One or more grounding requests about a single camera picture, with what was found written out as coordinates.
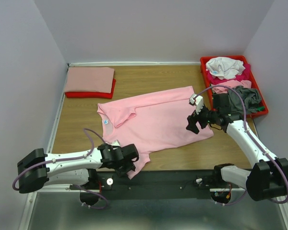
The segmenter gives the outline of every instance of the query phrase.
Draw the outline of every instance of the pink folded cloth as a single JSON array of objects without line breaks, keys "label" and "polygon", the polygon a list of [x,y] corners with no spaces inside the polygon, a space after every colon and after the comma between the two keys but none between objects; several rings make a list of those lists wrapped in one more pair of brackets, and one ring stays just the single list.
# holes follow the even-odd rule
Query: pink folded cloth
[{"label": "pink folded cloth", "polygon": [[111,93],[113,77],[109,67],[70,67],[64,92]]},{"label": "pink folded cloth", "polygon": [[[242,81],[242,80],[248,80],[250,77],[251,72],[251,65],[250,64],[244,64],[245,70],[242,72],[241,75],[236,75],[236,78],[233,80]],[[212,76],[209,70],[206,70],[207,78],[211,84],[218,85],[221,83],[224,83],[226,81],[229,81],[228,79],[221,80],[220,78],[216,76]]]},{"label": "pink folded cloth", "polygon": [[[242,81],[228,80],[224,83],[220,83],[219,85],[225,85],[231,88],[236,88],[237,86],[242,85],[244,88],[251,88],[252,83],[249,80],[242,80]],[[224,87],[215,87],[212,90],[215,93],[227,93],[228,92],[228,89]]]},{"label": "pink folded cloth", "polygon": [[213,136],[209,127],[201,129],[199,124],[199,134],[186,130],[187,117],[195,110],[189,105],[193,93],[192,86],[188,86],[98,104],[104,140],[118,140],[121,146],[135,144],[138,149],[140,158],[134,163],[135,172],[128,172],[130,179],[150,161],[151,152]]}]

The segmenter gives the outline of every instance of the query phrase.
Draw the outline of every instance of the red tray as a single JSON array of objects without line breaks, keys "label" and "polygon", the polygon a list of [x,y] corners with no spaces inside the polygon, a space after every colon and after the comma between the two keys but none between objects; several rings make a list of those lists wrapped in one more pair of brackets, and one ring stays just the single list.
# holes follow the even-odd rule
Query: red tray
[{"label": "red tray", "polygon": [[[210,82],[209,82],[209,80],[207,78],[207,73],[206,73],[206,63],[210,59],[216,58],[216,57],[218,57],[218,56],[215,56],[215,57],[201,57],[201,73],[203,75],[206,88],[210,86]],[[246,64],[248,63],[244,56],[226,56],[226,57],[232,58],[232,59],[235,59],[235,60],[243,61],[243,63],[246,63]],[[249,115],[247,115],[247,117],[255,118],[255,117],[259,117],[259,116],[267,114],[269,112],[268,107],[265,104],[263,95],[261,94],[260,89],[258,88],[258,85],[257,85],[257,83],[255,81],[255,78],[254,78],[254,76],[252,74],[252,71],[250,72],[249,81],[251,81],[251,83],[252,83],[252,88],[257,89],[259,94],[261,95],[262,101],[260,102],[259,105],[260,106],[264,106],[264,110],[263,111],[259,111],[259,112],[254,113],[254,114],[249,114]],[[211,89],[207,90],[207,93],[208,93],[209,102],[210,102],[210,105],[211,105],[211,108],[212,108],[212,104],[213,104],[212,103],[212,94],[213,94],[212,90]]]}]

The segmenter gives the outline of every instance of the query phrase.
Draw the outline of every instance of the gray cloth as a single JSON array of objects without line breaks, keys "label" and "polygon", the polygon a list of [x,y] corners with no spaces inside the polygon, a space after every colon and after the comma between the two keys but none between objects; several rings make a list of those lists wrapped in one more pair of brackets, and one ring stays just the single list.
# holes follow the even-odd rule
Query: gray cloth
[{"label": "gray cloth", "polygon": [[[243,99],[247,114],[257,112],[259,103],[262,100],[257,89],[248,89],[240,85],[234,88],[233,90],[235,90]],[[231,111],[240,112],[242,114],[243,108],[239,97],[232,90],[228,90],[228,97],[231,106]]]}]

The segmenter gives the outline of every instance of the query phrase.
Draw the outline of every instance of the white cloth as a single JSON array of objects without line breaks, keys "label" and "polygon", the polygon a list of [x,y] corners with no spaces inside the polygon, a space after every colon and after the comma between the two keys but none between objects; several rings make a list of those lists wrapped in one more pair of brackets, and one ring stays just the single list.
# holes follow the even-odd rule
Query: white cloth
[{"label": "white cloth", "polygon": [[206,63],[206,68],[210,71],[213,78],[234,79],[240,75],[245,67],[243,61],[234,60],[229,57],[215,57]]}]

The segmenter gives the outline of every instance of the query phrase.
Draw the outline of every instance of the wooden table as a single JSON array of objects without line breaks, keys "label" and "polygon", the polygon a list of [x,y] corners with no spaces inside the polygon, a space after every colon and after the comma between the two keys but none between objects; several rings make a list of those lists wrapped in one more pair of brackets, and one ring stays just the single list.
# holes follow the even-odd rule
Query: wooden table
[{"label": "wooden table", "polygon": [[[112,100],[192,85],[195,92],[205,88],[199,66],[114,66],[117,83]],[[69,153],[90,149],[91,144],[82,131],[87,127],[102,134],[97,103],[109,99],[65,98],[55,137],[53,153]],[[248,120],[254,131],[253,120]],[[212,138],[175,149],[150,154],[151,162],[143,170],[213,169],[215,165],[233,163],[240,168],[250,164],[238,145],[223,131],[212,129]],[[95,145],[101,144],[94,137]]]}]

